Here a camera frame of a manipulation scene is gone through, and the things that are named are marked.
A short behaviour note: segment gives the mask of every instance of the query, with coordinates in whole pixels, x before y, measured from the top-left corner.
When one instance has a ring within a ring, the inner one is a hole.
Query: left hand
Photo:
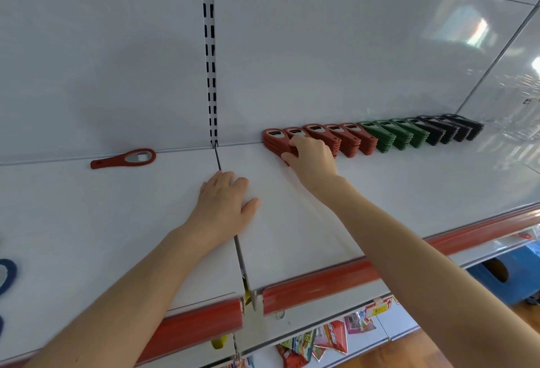
[[[233,172],[218,171],[205,181],[197,206],[183,226],[206,252],[242,232],[259,207],[259,199],[242,205],[249,180],[240,177],[231,184],[233,177]]]

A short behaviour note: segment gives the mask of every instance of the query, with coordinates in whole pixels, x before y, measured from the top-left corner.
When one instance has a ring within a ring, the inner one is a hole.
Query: hand
[[[327,183],[338,176],[330,148],[322,140],[296,134],[289,145],[298,149],[298,157],[285,152],[281,158],[293,168],[300,183],[315,197]]]
[[[233,172],[218,171],[205,181],[197,205],[183,226],[206,252],[242,232],[259,207],[259,199],[242,206],[249,180],[240,177],[231,185],[233,177]]]

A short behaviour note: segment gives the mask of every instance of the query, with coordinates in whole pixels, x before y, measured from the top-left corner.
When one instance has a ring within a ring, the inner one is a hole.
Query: forearm
[[[343,178],[318,198],[331,208],[407,311],[456,366],[529,366],[538,335],[464,270],[366,200]]]
[[[204,254],[176,228],[58,334],[27,367],[132,367]]]

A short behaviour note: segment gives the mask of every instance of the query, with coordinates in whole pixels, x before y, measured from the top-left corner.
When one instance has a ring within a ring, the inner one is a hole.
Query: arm
[[[284,153],[301,183],[343,222],[392,293],[455,366],[540,365],[540,335],[465,270],[338,176],[320,140]]]
[[[242,207],[247,179],[232,172],[202,184],[197,206],[150,254],[32,358],[28,368],[135,365],[180,285],[208,252],[240,233],[259,205]]]

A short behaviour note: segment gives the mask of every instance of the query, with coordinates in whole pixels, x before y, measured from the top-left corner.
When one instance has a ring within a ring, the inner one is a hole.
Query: wooden floor
[[[540,306],[520,303],[512,309],[540,332]],[[422,331],[418,330],[397,341],[351,359],[339,368],[451,368],[441,351]]]

